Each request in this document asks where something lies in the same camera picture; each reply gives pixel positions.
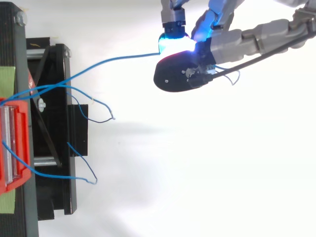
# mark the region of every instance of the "bolt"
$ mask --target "bolt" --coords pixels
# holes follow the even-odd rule
[[[71,56],[72,56],[71,50],[68,49],[68,48],[66,48],[66,49],[65,49],[65,57],[66,57],[66,58],[71,58]]]
[[[26,24],[28,23],[28,17],[24,11],[19,11],[16,14],[14,20],[15,23],[17,23],[19,26],[26,26]]]
[[[38,100],[38,109],[39,109],[39,111],[42,113],[45,108],[46,108],[46,104],[44,103],[43,99],[40,98],[40,99]]]

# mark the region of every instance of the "led light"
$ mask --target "led light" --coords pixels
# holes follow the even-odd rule
[[[183,51],[194,51],[196,46],[196,42],[187,36],[180,39],[161,38],[158,44],[162,58]]]

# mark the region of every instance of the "white surface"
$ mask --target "white surface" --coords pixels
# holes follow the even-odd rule
[[[158,50],[159,0],[14,2],[28,9],[28,37],[58,37],[71,48],[72,74]],[[186,5],[188,33],[206,7],[207,0]],[[292,14],[248,0],[232,29]],[[187,93],[162,92],[153,83],[157,57],[109,63],[74,80],[117,120],[89,124],[88,160],[99,183],[78,181],[76,213],[39,222],[40,236],[314,237],[315,46],[242,70],[235,87],[223,78]],[[89,111],[109,116],[97,104]],[[76,168],[91,178],[79,159]]]

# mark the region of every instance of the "green tape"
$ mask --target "green tape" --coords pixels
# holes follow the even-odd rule
[[[0,195],[0,214],[14,214],[15,190]]]
[[[14,78],[15,67],[0,67],[0,97],[8,98],[13,95]],[[0,195],[0,214],[14,214],[14,209],[15,190]]]
[[[0,97],[10,97],[14,92],[15,67],[0,67]]]

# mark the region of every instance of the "red clamp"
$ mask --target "red clamp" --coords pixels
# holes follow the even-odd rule
[[[10,108],[10,113],[4,113],[4,110],[8,108]],[[30,166],[28,125],[27,102],[10,101],[0,107],[0,195],[20,187],[32,176],[31,171],[8,153],[2,144],[2,141],[7,143],[7,136],[10,136],[11,143],[7,145],[14,147],[18,157]]]

